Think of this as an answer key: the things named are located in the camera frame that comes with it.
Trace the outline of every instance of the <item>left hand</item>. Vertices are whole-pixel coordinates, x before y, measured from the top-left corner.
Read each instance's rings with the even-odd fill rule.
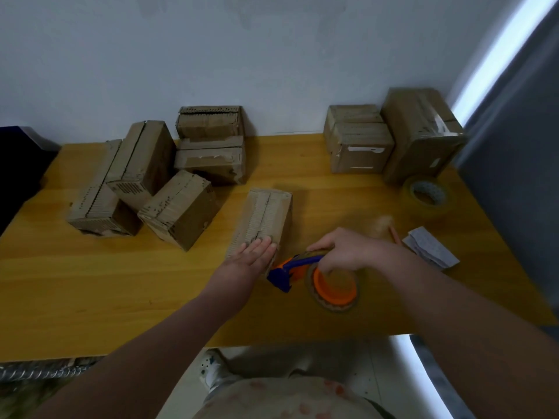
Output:
[[[243,244],[218,267],[200,293],[210,297],[216,308],[225,309],[228,317],[237,314],[247,303],[254,283],[262,275],[276,252],[270,237]]]

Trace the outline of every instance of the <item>clear tape roll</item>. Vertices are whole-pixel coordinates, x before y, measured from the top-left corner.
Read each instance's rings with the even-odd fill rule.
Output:
[[[456,196],[451,189],[431,176],[406,179],[400,200],[412,216],[425,220],[441,217],[456,206]]]

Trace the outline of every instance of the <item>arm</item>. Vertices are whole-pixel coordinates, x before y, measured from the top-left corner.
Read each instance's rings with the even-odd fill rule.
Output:
[[[394,286],[441,369],[479,418],[559,417],[559,345],[407,249],[339,228],[319,269],[373,267]]]
[[[43,403],[39,418],[154,418],[213,334],[248,301],[276,251],[255,240],[216,269],[200,295],[109,354]]]

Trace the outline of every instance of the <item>torn cardboard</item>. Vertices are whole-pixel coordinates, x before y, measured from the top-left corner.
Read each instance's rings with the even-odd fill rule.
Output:
[[[179,171],[138,216],[162,240],[188,251],[219,210],[211,183]]]
[[[332,173],[381,173],[394,148],[373,104],[331,105],[324,138]]]
[[[251,189],[225,257],[231,256],[243,242],[248,245],[266,236],[278,245],[276,253],[279,253],[281,241],[285,240],[291,226],[292,206],[291,193],[275,189]]]
[[[141,227],[140,219],[105,182],[121,141],[106,143],[107,154],[93,181],[70,207],[66,220],[83,234],[103,237],[136,235]]]
[[[181,107],[175,126],[180,138],[193,141],[222,140],[231,135],[245,135],[239,105]]]
[[[177,147],[162,120],[133,123],[107,173],[107,184],[139,211],[174,175]]]
[[[212,185],[242,185],[246,157],[241,135],[214,141],[184,139],[179,142],[174,167],[202,176]]]
[[[401,184],[413,175],[438,176],[467,137],[439,91],[392,88],[381,109],[396,147],[382,179]]]

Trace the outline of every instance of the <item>white wall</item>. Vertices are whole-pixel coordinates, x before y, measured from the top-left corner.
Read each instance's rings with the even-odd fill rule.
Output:
[[[320,132],[389,86],[448,94],[508,1],[3,0],[0,125],[104,141],[241,104],[249,134]]]

